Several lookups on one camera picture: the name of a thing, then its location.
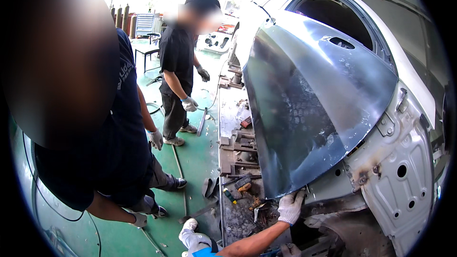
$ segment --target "person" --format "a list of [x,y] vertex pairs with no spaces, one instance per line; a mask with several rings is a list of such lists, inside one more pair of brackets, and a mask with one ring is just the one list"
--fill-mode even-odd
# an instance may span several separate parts
[[218,0],[186,0],[184,7],[179,9],[177,20],[167,22],[168,27],[160,38],[159,57],[164,79],[159,89],[165,110],[165,144],[183,145],[184,139],[176,136],[178,131],[197,132],[187,118],[187,111],[196,111],[198,106],[191,98],[193,66],[204,82],[208,82],[210,76],[195,56],[194,36],[202,32],[209,14],[217,9],[221,12],[220,8]]
[[104,220],[144,227],[147,216],[143,214],[154,218],[167,215],[155,202],[150,188],[176,191],[184,188],[187,181],[164,173],[151,152],[152,146],[161,150],[162,135],[136,83],[130,40],[119,28],[117,38],[119,82],[102,127],[67,151],[32,143],[32,158],[44,185],[70,208],[87,210]]
[[[294,223],[298,220],[304,196],[304,190],[285,195],[279,201],[279,218],[277,223],[255,235],[234,242],[225,248],[221,248],[214,240],[203,233],[196,233],[195,229],[198,223],[196,219],[191,218],[184,223],[178,237],[184,246],[188,248],[188,251],[183,252],[182,257],[259,256],[275,239],[277,239],[277,237],[279,237],[290,226],[294,225]],[[281,250],[284,253],[289,252],[289,256],[291,256],[290,253],[294,256],[297,254],[298,248],[296,248],[296,246],[292,246],[289,250],[287,246],[282,246]]]

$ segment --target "shoe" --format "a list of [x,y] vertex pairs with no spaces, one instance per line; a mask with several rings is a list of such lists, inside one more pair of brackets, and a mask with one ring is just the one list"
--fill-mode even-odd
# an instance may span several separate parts
[[179,132],[197,133],[197,128],[189,124],[187,127],[181,127]]
[[170,145],[175,145],[175,146],[182,146],[184,144],[184,139],[182,139],[181,137],[175,137],[175,138],[170,139],[170,140],[164,139],[164,143],[165,144],[170,144]]
[[187,181],[183,178],[177,178],[175,180],[176,180],[176,184],[178,185],[176,187],[177,189],[181,189],[187,185]]
[[184,226],[182,226],[182,229],[181,229],[181,232],[179,233],[179,240],[182,241],[181,237],[182,237],[182,234],[184,233],[184,230],[185,229],[190,229],[192,231],[194,231],[198,226],[198,222],[195,218],[190,218],[188,220],[186,220],[186,222],[184,223]]
[[168,215],[168,212],[165,208],[161,207],[160,205],[158,205],[159,207],[159,211],[155,214],[151,214],[152,217],[154,219],[158,218],[158,217],[166,217]]

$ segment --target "gloved hand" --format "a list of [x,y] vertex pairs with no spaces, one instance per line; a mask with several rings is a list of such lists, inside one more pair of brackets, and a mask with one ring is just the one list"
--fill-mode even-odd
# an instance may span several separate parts
[[280,221],[285,221],[292,226],[300,216],[300,211],[302,209],[303,197],[305,196],[305,191],[300,190],[298,192],[293,192],[288,195],[283,196],[279,200],[279,218]]
[[149,141],[152,142],[152,147],[155,149],[158,149],[159,151],[162,150],[162,146],[164,144],[164,138],[162,136],[162,133],[157,129],[156,132],[151,132],[149,130],[146,130],[148,132],[148,138]]
[[302,255],[301,250],[294,243],[282,244],[281,253],[283,257],[300,257]]
[[140,214],[139,212],[131,212],[131,214],[133,214],[136,219],[135,223],[131,223],[131,225],[136,227],[145,227],[148,224],[147,215]]
[[209,81],[209,73],[207,72],[207,70],[202,68],[202,65],[197,67],[197,72],[202,77],[202,81],[204,81],[205,83]]
[[185,111],[194,112],[195,110],[197,110],[198,103],[195,100],[193,100],[190,96],[187,96],[186,99],[181,99],[181,101]]

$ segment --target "bare metal panel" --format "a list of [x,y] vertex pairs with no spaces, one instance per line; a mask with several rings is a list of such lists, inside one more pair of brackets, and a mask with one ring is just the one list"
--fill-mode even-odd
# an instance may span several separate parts
[[300,189],[357,146],[398,81],[351,37],[288,11],[272,16],[243,68],[268,198]]

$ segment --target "workbench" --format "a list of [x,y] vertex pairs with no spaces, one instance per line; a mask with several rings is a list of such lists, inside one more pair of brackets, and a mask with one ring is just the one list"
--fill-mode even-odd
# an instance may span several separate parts
[[[233,74],[230,72],[227,72],[228,77],[231,77],[232,75]],[[236,151],[235,154],[233,154],[234,151],[221,149],[221,137],[231,137],[232,130],[240,129],[240,122],[251,116],[250,110],[248,109],[243,109],[241,114],[237,113],[239,109],[237,103],[242,99],[248,99],[246,89],[219,89],[219,171],[222,171],[219,184],[223,246],[230,245],[235,241],[266,229],[267,227],[275,224],[279,217],[279,213],[277,212],[277,202],[269,202],[266,206],[259,209],[257,222],[254,223],[254,211],[249,209],[254,202],[253,196],[249,193],[244,193],[244,198],[238,199],[242,196],[235,189],[234,183],[230,183],[225,186],[223,185],[225,182],[232,180],[231,178],[226,177],[225,173],[227,172],[227,169],[222,169],[224,167],[227,168],[227,159],[238,159],[238,161],[240,161],[240,159],[236,158]],[[245,131],[251,131],[251,133],[254,134],[252,127],[250,129],[245,129]],[[237,167],[236,172],[236,174],[241,175],[248,173],[252,175],[260,175],[259,168]],[[231,192],[232,196],[237,199],[237,204],[233,204],[224,195],[224,188],[227,188]],[[251,190],[254,193],[257,193],[259,198],[265,197],[262,179],[253,179]],[[292,242],[292,238],[290,230],[288,229],[280,237],[278,237],[270,248],[275,248],[280,244],[290,242]]]

